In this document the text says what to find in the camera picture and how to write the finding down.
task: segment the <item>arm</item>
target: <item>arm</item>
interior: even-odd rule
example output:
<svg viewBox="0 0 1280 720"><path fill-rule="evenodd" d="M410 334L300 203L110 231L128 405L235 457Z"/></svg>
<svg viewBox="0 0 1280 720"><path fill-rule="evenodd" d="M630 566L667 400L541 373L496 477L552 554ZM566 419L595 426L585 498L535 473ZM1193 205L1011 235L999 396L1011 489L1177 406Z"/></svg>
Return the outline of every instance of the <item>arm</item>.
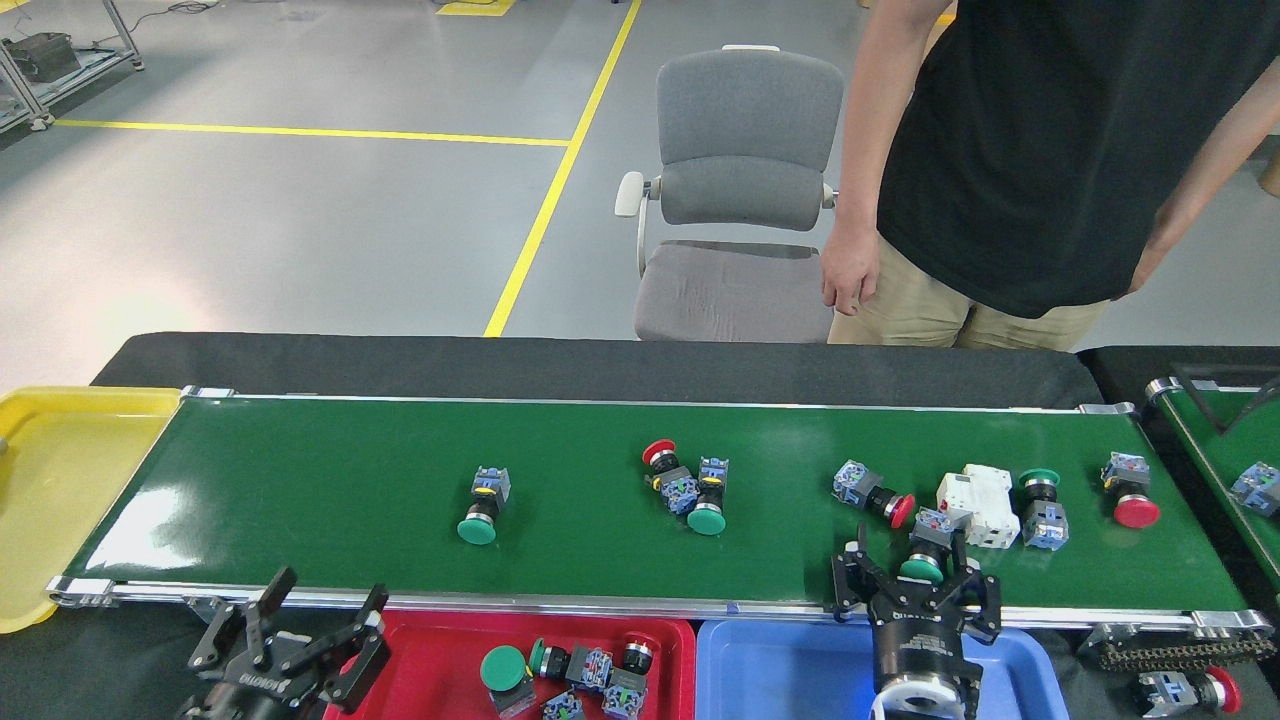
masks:
<svg viewBox="0 0 1280 720"><path fill-rule="evenodd" d="M1156 211L1156 225L1142 251L1133 282L1138 291L1199 217L1208 201L1280 123L1280 58L1276 58L1231 110L1222 115L1196 154L1183 179Z"/></svg>
<svg viewBox="0 0 1280 720"><path fill-rule="evenodd" d="M911 97L924 42L950 0L877 3L854 63L845 109L836 224L822 255L822 295L845 315L876 293L876 208L893 135Z"/></svg>

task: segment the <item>black t-shirt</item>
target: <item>black t-shirt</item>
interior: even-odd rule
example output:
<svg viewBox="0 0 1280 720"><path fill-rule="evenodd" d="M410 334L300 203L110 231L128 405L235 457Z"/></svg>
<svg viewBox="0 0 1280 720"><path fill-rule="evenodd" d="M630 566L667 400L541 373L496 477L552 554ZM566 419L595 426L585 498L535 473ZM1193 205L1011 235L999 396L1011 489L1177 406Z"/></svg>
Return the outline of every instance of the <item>black t-shirt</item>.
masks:
<svg viewBox="0 0 1280 720"><path fill-rule="evenodd" d="M960 0L893 140L881 233L1011 315L1115 297L1277 53L1280 0Z"/></svg>

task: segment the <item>yellow tray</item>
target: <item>yellow tray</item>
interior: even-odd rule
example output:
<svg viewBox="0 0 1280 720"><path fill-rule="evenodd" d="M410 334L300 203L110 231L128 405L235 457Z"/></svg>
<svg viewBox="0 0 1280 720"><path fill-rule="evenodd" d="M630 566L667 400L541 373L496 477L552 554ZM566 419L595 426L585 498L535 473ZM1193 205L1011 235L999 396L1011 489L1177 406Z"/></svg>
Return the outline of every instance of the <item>yellow tray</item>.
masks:
<svg viewBox="0 0 1280 720"><path fill-rule="evenodd" d="M177 389L29 387L0 398L0 633L45 620L45 593L178 407Z"/></svg>

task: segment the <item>person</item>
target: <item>person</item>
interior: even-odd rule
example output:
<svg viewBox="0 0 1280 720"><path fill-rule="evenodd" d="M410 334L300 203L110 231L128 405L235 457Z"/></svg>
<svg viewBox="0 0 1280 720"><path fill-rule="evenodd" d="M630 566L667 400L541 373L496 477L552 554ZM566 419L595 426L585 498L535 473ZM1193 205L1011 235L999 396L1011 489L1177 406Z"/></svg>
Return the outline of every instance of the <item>person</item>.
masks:
<svg viewBox="0 0 1280 720"><path fill-rule="evenodd" d="M1069 350L1280 123L1280 1L960 0L922 67L947 5L868 20L829 342Z"/></svg>

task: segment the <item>concrete floor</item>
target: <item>concrete floor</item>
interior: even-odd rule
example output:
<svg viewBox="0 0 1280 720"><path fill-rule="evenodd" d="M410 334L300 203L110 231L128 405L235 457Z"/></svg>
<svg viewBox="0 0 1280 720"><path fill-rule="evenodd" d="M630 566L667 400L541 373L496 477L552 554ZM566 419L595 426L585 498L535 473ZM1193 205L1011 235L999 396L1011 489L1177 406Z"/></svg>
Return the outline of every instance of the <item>concrete floor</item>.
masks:
<svg viewBox="0 0 1280 720"><path fill-rule="evenodd" d="M119 6L132 22L168 4ZM502 18L466 18L425 0L227 0L143 20L146 72L113 73L56 106L59 118L561 142L10 131L0 393L84 384L128 337L154 331L485 333L628 8L525 0ZM634 224L612 204L622 173L658 169L663 61L764 42L847 73L864 19L855 3L645 0L502 334L634 337ZM78 42L114 32L96 3L74 0L0 14L0 35L19 36L15 24ZM1261 167L1245 165L1080 347L1280 345L1280 200L1257 187ZM835 160L828 174L838 177ZM828 228L795 240L820 246Z"/></svg>

